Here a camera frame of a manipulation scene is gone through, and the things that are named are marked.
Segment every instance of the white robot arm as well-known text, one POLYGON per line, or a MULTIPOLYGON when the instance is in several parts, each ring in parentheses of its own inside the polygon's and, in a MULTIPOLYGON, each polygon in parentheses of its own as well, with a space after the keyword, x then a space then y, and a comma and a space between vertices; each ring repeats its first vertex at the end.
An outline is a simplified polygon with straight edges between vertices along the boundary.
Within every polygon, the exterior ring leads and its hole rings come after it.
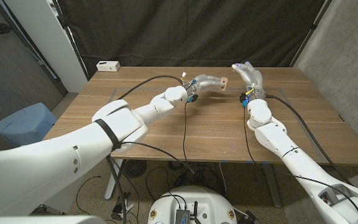
POLYGON ((285 126, 272 116, 267 102, 263 100, 262 76, 259 71, 248 62, 232 67, 240 73, 247 87, 259 93, 247 97, 247 112, 250 114, 247 125, 255 131, 258 142, 281 158, 297 177, 326 223, 358 222, 358 188, 330 176, 288 137, 285 126), (347 198, 328 185, 340 190, 347 198))
POLYGON ((124 100, 102 107, 92 123, 66 135, 0 151, 0 216, 28 215, 38 205, 87 173, 113 149, 126 152, 140 141, 157 119, 176 105, 194 101, 208 85, 226 85, 220 78, 200 75, 183 86, 168 88, 148 105, 135 110, 124 100))

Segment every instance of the black curtain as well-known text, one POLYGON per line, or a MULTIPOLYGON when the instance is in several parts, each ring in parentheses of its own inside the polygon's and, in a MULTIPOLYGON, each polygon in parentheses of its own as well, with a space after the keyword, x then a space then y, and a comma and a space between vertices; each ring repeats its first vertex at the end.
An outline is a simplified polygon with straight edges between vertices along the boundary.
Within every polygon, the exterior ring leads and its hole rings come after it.
POLYGON ((324 0, 59 0, 89 75, 122 66, 287 67, 324 0))

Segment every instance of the blue bin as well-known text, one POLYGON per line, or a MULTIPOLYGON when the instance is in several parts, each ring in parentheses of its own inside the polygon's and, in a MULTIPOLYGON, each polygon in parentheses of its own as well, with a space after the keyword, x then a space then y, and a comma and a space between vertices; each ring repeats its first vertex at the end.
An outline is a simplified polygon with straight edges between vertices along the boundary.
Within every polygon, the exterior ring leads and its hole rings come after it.
POLYGON ((0 135, 14 147, 32 144, 41 141, 56 121, 44 104, 37 103, 0 120, 0 135))

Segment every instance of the cable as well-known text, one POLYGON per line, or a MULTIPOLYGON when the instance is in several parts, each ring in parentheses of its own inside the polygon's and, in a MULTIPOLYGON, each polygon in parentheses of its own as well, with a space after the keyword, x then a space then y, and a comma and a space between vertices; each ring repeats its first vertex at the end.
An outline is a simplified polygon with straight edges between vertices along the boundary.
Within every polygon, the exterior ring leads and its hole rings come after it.
POLYGON ((346 177, 344 177, 341 172, 338 170, 338 168, 336 167, 336 165, 332 162, 332 160, 328 157, 328 155, 326 154, 326 152, 324 151, 324 149, 320 146, 320 144, 318 143, 317 139, 314 137, 313 133, 310 131, 309 127, 306 125, 305 121, 303 120, 303 118, 300 116, 300 114, 298 112, 296 112, 296 110, 289 105, 286 101, 282 100, 281 98, 277 97, 277 96, 273 96, 273 95, 266 95, 266 98, 273 98, 276 99, 280 102, 282 102, 285 106, 287 106, 288 108, 290 108, 292 110, 292 112, 294 112, 296 114, 296 116, 299 118, 299 120, 301 121, 302 125, 305 127, 306 131, 309 133, 310 137, 312 138, 312 140, 314 141, 314 143, 316 143, 318 149, 321 151, 321 153, 323 153, 324 157, 328 160, 328 162, 334 167, 334 169, 336 170, 336 172, 345 180, 346 183, 354 186, 346 177))
POLYGON ((122 191, 121 184, 119 183, 119 179, 118 179, 118 176, 116 174, 114 164, 111 162, 110 155, 106 156, 106 160, 107 160, 107 163, 109 164, 112 177, 116 181, 116 186, 117 186, 118 192, 120 194, 121 207, 122 207, 122 223, 125 224, 125 223, 127 223, 127 207, 125 205, 124 192, 122 191))
POLYGON ((139 220, 137 219, 137 217, 135 216, 135 214, 133 214, 132 212, 128 211, 129 214, 133 215, 136 218, 136 223, 139 223, 139 220))
MULTIPOLYGON (((151 172, 152 172, 153 170, 156 170, 156 169, 158 169, 158 168, 163 168, 163 169, 165 170, 166 177, 167 177, 168 193, 169 193, 170 195, 172 195, 171 191, 169 190, 169 189, 171 188, 171 186, 169 185, 169 182, 168 182, 168 170, 167 170, 167 168, 165 168, 165 167, 156 167, 156 168, 154 168, 154 169, 152 169, 152 170, 149 171, 149 173, 146 175, 146 179, 145 179, 145 184, 146 184, 147 192, 149 193, 150 197, 153 199, 153 202, 155 202, 155 199, 154 199, 152 193, 150 192, 149 185, 147 184, 147 178, 149 177, 149 175, 151 174, 151 172)), ((174 197, 175 200, 178 202, 178 204, 179 204, 179 209, 181 209, 181 208, 180 208, 180 202, 178 201, 178 199, 177 199, 175 196, 173 196, 173 197, 174 197)))
POLYGON ((180 196, 180 195, 173 195, 173 194, 170 194, 170 195, 163 195, 163 196, 161 196, 160 198, 165 198, 165 197, 170 197, 170 196, 172 196, 172 197, 180 197, 183 201, 184 201, 184 203, 185 203, 185 210, 187 209, 187 203, 186 203, 186 200, 182 197, 182 196, 180 196))
POLYGON ((141 142, 127 141, 127 142, 121 142, 121 144, 138 144, 138 145, 141 145, 141 146, 146 146, 146 147, 149 147, 149 148, 158 150, 158 151, 160 151, 160 152, 163 152, 163 153, 165 153, 166 155, 168 155, 168 156, 170 156, 171 158, 173 158, 174 160, 180 162, 181 164, 183 164, 184 166, 186 166, 187 168, 189 168, 189 170, 194 174, 194 171, 191 169, 191 167, 190 167, 188 164, 186 164, 186 163, 180 161, 179 159, 177 159, 175 156, 171 155, 171 154, 170 154, 169 152, 167 152, 167 151, 164 151, 164 150, 159 149, 159 148, 157 148, 157 147, 154 147, 154 146, 151 146, 151 145, 148 145, 148 144, 144 144, 144 143, 141 143, 141 142))
POLYGON ((219 168, 220 168, 220 170, 221 170, 221 174, 222 174, 222 178, 223 178, 223 183, 224 183, 224 192, 226 193, 226 196, 227 196, 226 181, 224 180, 224 175, 223 175, 223 171, 222 171, 222 166, 221 166, 221 163, 219 163, 219 168))
POLYGON ((234 207, 233 207, 233 209, 234 209, 235 211, 237 211, 238 213, 241 213, 241 214, 245 215, 247 218, 249 218, 249 216, 248 216, 245 212, 242 212, 242 211, 239 210, 238 208, 234 208, 234 207))
POLYGON ((185 139, 186 139, 186 105, 187 105, 187 102, 185 103, 185 134, 183 135, 183 155, 185 155, 185 160, 186 160, 186 162, 188 163, 187 157, 186 157, 186 151, 185 151, 185 139))
POLYGON ((81 190, 82 186, 84 186, 88 181, 90 181, 90 180, 93 179, 93 178, 101 178, 101 176, 94 176, 94 177, 91 177, 91 178, 89 178, 88 180, 86 180, 83 184, 81 184, 81 187, 78 189, 77 195, 75 196, 75 203, 77 204, 78 209, 81 211, 80 213, 87 213, 88 215, 91 215, 89 212, 83 210, 83 209, 80 207, 80 205, 78 204, 78 194, 80 193, 80 190, 81 190))
MULTIPOLYGON (((115 160, 114 160, 114 163, 115 163, 115 165, 118 167, 119 172, 121 172, 121 168, 119 167, 118 163, 117 163, 115 160)), ((138 193, 138 191, 137 191, 135 185, 132 183, 132 181, 129 180, 127 174, 126 174, 125 172, 121 172, 121 173, 124 175, 124 177, 128 180, 128 182, 129 182, 129 183, 132 185, 132 187, 135 189, 136 196, 137 196, 137 215, 136 215, 136 220, 137 220, 137 218, 139 217, 139 209, 140 209, 140 197, 139 197, 139 193, 138 193)))
POLYGON ((144 83, 147 83, 153 79, 156 79, 156 78, 174 78, 176 80, 178 80, 180 82, 181 85, 183 85, 183 82, 180 80, 180 78, 178 77, 174 77, 174 76, 171 76, 171 75, 159 75, 159 76, 156 76, 156 77, 152 77, 152 78, 149 78, 148 80, 146 81, 143 81, 141 83, 139 83, 138 85, 136 85, 134 88, 131 88, 128 92, 124 93, 122 96, 120 96, 117 100, 121 100, 123 99, 126 95, 128 95, 130 92, 134 91, 136 88, 138 88, 139 86, 143 85, 144 83))
POLYGON ((113 223, 117 224, 116 221, 114 221, 114 220, 105 220, 105 222, 113 222, 113 223))
POLYGON ((252 162, 254 162, 255 164, 257 164, 260 168, 262 169, 265 169, 265 170, 269 170, 271 172, 276 172, 278 174, 284 174, 284 175, 288 175, 290 177, 295 177, 295 178, 299 178, 299 179, 304 179, 304 180, 308 180, 308 181, 312 181, 312 182, 316 182, 316 183, 319 183, 319 184, 322 184, 324 186, 327 186, 333 190, 336 190, 337 192, 339 192, 340 194, 342 194, 343 196, 345 196, 346 199, 348 199, 350 201, 351 204, 353 204, 353 206, 356 208, 357 212, 358 212, 358 207, 357 205, 349 198, 349 196, 347 196, 344 192, 341 192, 339 189, 329 185, 329 184, 326 184, 326 183, 323 183, 323 182, 320 182, 318 180, 313 180, 313 179, 309 179, 309 178, 306 178, 306 177, 301 177, 301 176, 298 176, 298 175, 292 175, 292 174, 287 174, 286 172, 280 172, 280 171, 277 171, 277 170, 271 170, 271 169, 267 169, 263 166, 261 166, 259 163, 257 163, 254 158, 252 157, 251 155, 251 152, 249 150, 249 145, 248 145, 248 137, 247 137, 247 130, 246 130, 246 108, 244 107, 244 132, 246 134, 246 144, 247 144, 247 149, 248 149, 248 154, 249 156, 251 157, 252 159, 252 162))

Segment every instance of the wooden block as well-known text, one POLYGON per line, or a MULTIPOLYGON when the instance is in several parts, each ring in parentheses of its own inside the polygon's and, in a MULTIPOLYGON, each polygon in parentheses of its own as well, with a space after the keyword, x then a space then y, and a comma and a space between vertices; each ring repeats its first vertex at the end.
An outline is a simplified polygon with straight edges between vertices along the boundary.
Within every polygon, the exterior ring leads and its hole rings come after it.
POLYGON ((226 90, 228 79, 226 77, 221 78, 221 82, 223 82, 224 86, 221 88, 222 91, 226 90))

